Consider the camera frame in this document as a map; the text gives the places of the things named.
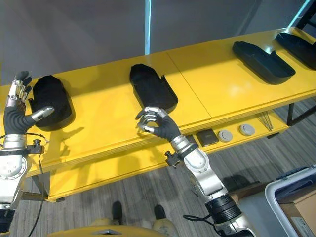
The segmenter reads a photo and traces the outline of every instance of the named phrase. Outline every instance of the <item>yellow table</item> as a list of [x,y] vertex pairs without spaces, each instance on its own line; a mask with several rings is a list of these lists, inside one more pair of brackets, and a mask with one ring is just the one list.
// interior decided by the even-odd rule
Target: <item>yellow table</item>
[[[163,153],[171,149],[169,144],[136,128],[134,118],[141,107],[133,94],[129,72],[137,63],[149,65],[166,76],[179,98],[170,115],[183,133],[195,134],[205,128],[233,133],[233,141],[203,148],[207,152],[285,131],[288,127],[272,111],[269,114],[273,131],[268,131],[256,114],[316,95],[316,72],[274,40],[277,32],[285,30],[311,43],[315,41],[301,30],[281,29],[54,75],[71,95],[76,119],[51,133],[36,127],[30,129],[50,140],[42,159],[44,171],[51,171],[49,200],[165,166]],[[235,41],[246,41],[263,49],[272,47],[296,74],[280,85],[265,83],[235,57]],[[8,88],[0,87],[1,101],[5,101]],[[243,123],[253,125],[256,133],[242,136],[238,127]],[[37,157],[33,161],[29,176],[39,173]]]

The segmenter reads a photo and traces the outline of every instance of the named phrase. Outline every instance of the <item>black cylindrical motor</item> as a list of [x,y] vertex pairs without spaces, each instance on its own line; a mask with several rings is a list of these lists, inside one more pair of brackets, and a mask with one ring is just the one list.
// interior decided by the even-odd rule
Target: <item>black cylindrical motor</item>
[[240,209],[229,194],[209,201],[205,206],[216,224],[229,221],[241,214]]

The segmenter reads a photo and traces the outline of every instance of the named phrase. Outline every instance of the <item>plastic bin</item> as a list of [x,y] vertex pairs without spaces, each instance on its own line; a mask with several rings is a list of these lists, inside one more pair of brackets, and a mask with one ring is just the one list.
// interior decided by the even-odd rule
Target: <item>plastic bin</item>
[[238,202],[238,206],[247,218],[251,220],[252,225],[261,237],[298,237],[298,234],[277,202],[276,193],[286,187],[297,185],[300,181],[314,175],[316,175],[316,165],[284,176],[269,183],[264,192],[241,199]]

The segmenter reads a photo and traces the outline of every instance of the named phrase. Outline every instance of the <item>gray carpet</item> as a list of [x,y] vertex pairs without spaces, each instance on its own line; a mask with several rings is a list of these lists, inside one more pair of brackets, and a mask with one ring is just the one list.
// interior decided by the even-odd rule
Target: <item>gray carpet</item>
[[[308,99],[296,103],[294,116],[316,102]],[[276,112],[286,118],[287,106]],[[263,138],[210,155],[215,172],[229,190],[254,182],[275,179],[283,172],[316,163],[316,115],[293,126],[272,139]],[[146,174],[108,184],[67,197],[61,203],[45,203],[33,236],[84,227],[93,220],[111,217],[111,206],[116,200],[123,205],[124,223],[150,227],[155,219],[154,206],[161,204],[182,237],[217,236],[205,223],[193,223],[184,214],[205,216],[203,203],[189,190],[182,170],[162,168]],[[38,202],[22,201],[14,217],[12,236],[27,236],[39,209]]]

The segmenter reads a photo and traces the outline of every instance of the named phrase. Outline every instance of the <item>cable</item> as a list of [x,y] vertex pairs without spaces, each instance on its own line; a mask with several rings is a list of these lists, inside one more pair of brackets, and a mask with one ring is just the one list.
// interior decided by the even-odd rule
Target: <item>cable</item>
[[[39,169],[40,169],[40,173],[43,174],[43,168],[41,166],[41,162],[40,162],[40,155],[39,155]],[[41,210],[43,208],[43,202],[44,202],[44,192],[45,192],[45,184],[43,182],[43,188],[42,188],[42,192],[41,192],[41,201],[40,201],[40,207],[39,207],[39,212],[38,212],[38,216],[36,217],[36,221],[33,225],[33,228],[31,229],[31,232],[30,234],[28,235],[28,237],[30,237],[39,221],[39,218],[40,218],[40,213],[41,213]]]
[[210,214],[208,214],[207,216],[205,216],[203,218],[200,218],[200,217],[197,217],[197,216],[192,216],[192,215],[183,215],[183,218],[188,220],[188,221],[193,221],[193,222],[203,221],[203,222],[211,225],[213,227],[214,231],[216,232],[216,234],[218,234],[220,236],[220,233],[215,228],[215,223],[211,223],[211,222],[206,220],[206,219],[208,219],[210,217],[211,217]]
[[39,136],[45,139],[46,143],[48,143],[48,140],[46,139],[46,137],[44,137],[44,135],[41,134],[36,134],[36,133],[31,133],[31,132],[27,132],[27,135],[33,135],[33,136]]

